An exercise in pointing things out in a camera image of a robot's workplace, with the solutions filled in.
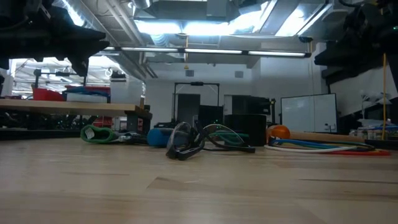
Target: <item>fluorescent light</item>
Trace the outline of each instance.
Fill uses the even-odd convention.
[[[281,57],[304,57],[304,56],[305,56],[305,53],[249,51],[249,55],[258,55],[258,56],[281,56]]]
[[[70,80],[69,78],[65,78],[65,77],[61,77],[62,80],[65,80],[67,82],[73,82],[72,80]]]
[[[291,37],[305,25],[304,12],[300,9],[294,10],[286,19],[276,36]]]
[[[134,21],[139,32],[160,35],[160,34],[178,34],[181,33],[180,24],[177,22],[145,22]]]
[[[240,15],[238,18],[234,19],[233,21],[231,21],[229,23],[229,29],[231,30],[231,34],[235,33],[237,30],[245,30],[245,29],[249,29],[251,27],[253,27],[253,30],[252,30],[253,32],[260,29],[262,27],[263,23],[265,23],[265,21],[268,19],[269,14],[271,13],[271,11],[273,10],[273,8],[275,6],[275,3],[274,3],[274,5],[271,5],[270,10],[268,10],[266,12],[265,10],[267,10],[268,5],[269,5],[269,2],[266,1],[261,4],[260,11],[245,13],[243,15]]]
[[[119,52],[106,52],[106,51],[100,51],[95,56],[120,56]]]
[[[322,9],[322,11],[320,11],[317,14],[317,16],[315,16],[309,23],[307,23],[307,25],[305,25],[305,27],[303,27],[297,33],[297,35],[302,35],[305,31],[307,31],[307,29],[310,28],[317,20],[319,20],[319,18],[321,18],[321,16],[323,16],[324,13],[326,13],[332,6],[333,6],[333,4],[328,4],[324,9]]]
[[[242,54],[241,50],[185,49],[186,53]]]
[[[126,51],[137,51],[137,52],[178,52],[178,49],[171,48],[155,48],[155,47],[122,47],[122,50]]]
[[[66,9],[68,10],[69,16],[72,18],[73,23],[76,26],[84,25],[85,21],[79,16],[79,14],[71,7],[67,0],[62,0]]]
[[[266,23],[269,15],[271,15],[272,10],[274,10],[276,2],[277,2],[277,0],[271,0],[269,2],[265,2],[265,3],[267,3],[267,5],[265,5],[265,9],[266,10],[265,11],[263,10],[264,12],[262,13],[262,15],[260,17],[260,21],[254,27],[253,32],[257,32],[263,27],[263,25]]]
[[[50,74],[50,75],[49,75],[49,79],[55,80],[55,81],[60,81],[60,80],[61,80],[61,77],[58,77],[58,76],[56,76],[56,75],[54,75],[54,74]]]
[[[110,85],[110,83],[87,83],[87,85]]]
[[[183,33],[188,35],[229,35],[232,32],[227,22],[189,22]]]
[[[13,90],[13,93],[33,93],[33,91],[19,91],[19,90]]]

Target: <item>doorway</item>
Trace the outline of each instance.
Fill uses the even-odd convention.
[[[178,94],[177,106],[177,119],[194,127],[194,119],[199,115],[200,95]]]

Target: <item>red container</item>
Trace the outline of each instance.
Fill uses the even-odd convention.
[[[33,100],[65,101],[61,93],[43,88],[33,89]]]

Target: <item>wall vent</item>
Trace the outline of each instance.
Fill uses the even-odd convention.
[[[235,78],[243,78],[243,72],[242,71],[236,71],[235,72]]]
[[[186,77],[193,77],[194,76],[194,72],[193,72],[193,70],[186,70],[185,71],[185,76]]]

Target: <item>wooden table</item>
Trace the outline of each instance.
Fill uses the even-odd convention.
[[[0,223],[375,224],[398,220],[398,155],[200,152],[80,139],[0,147]]]
[[[152,114],[136,105],[116,103],[80,103],[38,100],[0,100],[0,108],[44,114],[72,114],[98,116],[127,116],[127,129],[138,131],[138,126],[150,128]]]

